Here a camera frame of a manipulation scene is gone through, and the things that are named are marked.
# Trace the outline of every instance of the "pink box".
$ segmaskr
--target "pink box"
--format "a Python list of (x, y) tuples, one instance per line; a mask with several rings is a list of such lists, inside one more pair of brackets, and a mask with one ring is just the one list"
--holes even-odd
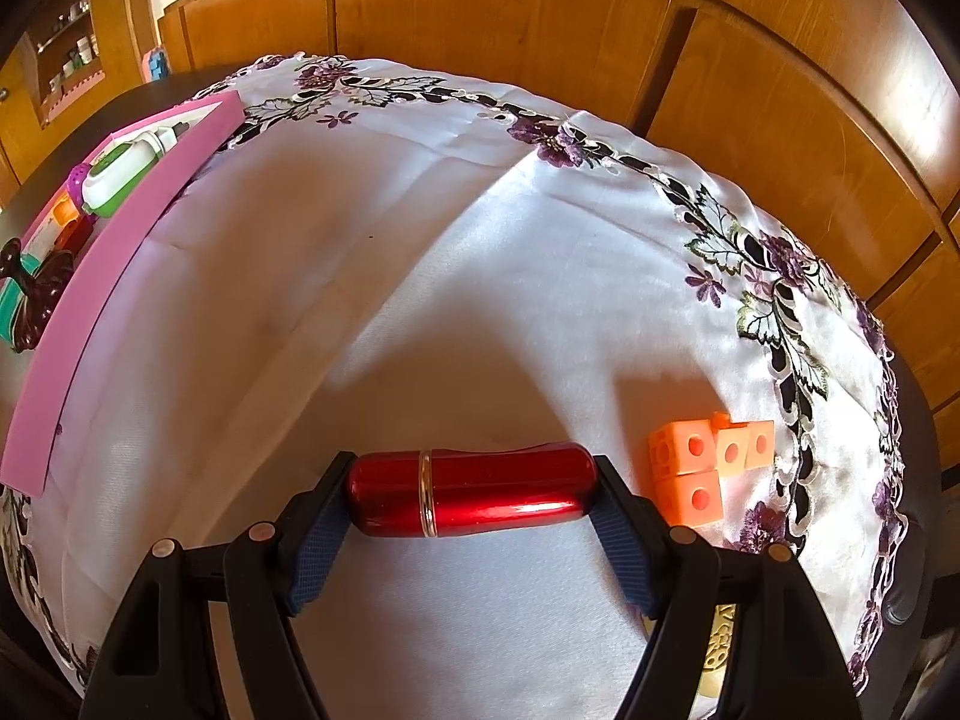
[[(138, 131), (171, 118), (198, 121), (144, 176), (90, 245), (32, 351), (0, 461), (0, 483), (21, 493), (32, 497), (43, 493), (56, 425), (70, 382), (110, 293), (176, 194), (243, 124), (243, 103), (232, 91), (190, 100), (114, 132), (90, 153), (88, 161), (114, 142), (128, 140)], [(31, 242), (50, 234), (45, 230), (65, 191), (64, 182), (27, 230), (25, 251), (30, 250)]]

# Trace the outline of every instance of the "purple ball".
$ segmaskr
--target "purple ball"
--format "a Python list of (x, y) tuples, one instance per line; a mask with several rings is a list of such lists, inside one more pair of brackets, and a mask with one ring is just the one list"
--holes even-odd
[(70, 171), (70, 175), (66, 178), (66, 194), (69, 194), (73, 204), (77, 206), (77, 210), (83, 207), (83, 192), (80, 189), (82, 189), (83, 180), (88, 172), (90, 172), (90, 165), (81, 162), (80, 165)]

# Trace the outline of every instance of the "white tablecloth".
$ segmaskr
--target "white tablecloth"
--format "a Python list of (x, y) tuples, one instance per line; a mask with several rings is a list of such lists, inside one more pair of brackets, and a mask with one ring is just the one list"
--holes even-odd
[[(337, 450), (569, 437), (643, 493), (647, 434), (720, 409), (776, 420), (778, 459), (701, 532), (800, 550), (864, 685), (906, 527), (896, 387), (826, 264), (688, 158), (512, 86), (303, 55), (224, 85), (248, 123), (107, 303), (46, 493), (2, 499), (79, 690), (153, 541), (228, 541)], [(295, 630), (342, 720), (612, 717), (644, 646), (587, 520), (353, 531)]]

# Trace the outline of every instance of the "screw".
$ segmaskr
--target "screw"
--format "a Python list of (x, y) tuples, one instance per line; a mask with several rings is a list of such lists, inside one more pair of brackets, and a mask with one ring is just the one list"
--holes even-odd
[(767, 548), (767, 555), (776, 560), (776, 562), (789, 562), (791, 557), (793, 557), (793, 552), (791, 552), (790, 547), (785, 544), (771, 544)]
[(176, 543), (171, 538), (162, 538), (154, 544), (150, 552), (154, 557), (170, 557), (175, 549)]
[(277, 529), (272, 522), (257, 522), (247, 531), (250, 541), (270, 541)]
[(670, 529), (670, 539), (678, 544), (692, 544), (697, 541), (697, 535), (685, 525), (678, 525)]

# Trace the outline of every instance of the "red lipstick tube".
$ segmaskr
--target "red lipstick tube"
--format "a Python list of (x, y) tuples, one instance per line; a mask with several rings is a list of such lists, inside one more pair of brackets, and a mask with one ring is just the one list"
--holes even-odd
[(573, 442), (510, 452), (376, 452), (347, 476), (350, 518), (368, 536), (467, 536), (587, 514), (593, 458)]

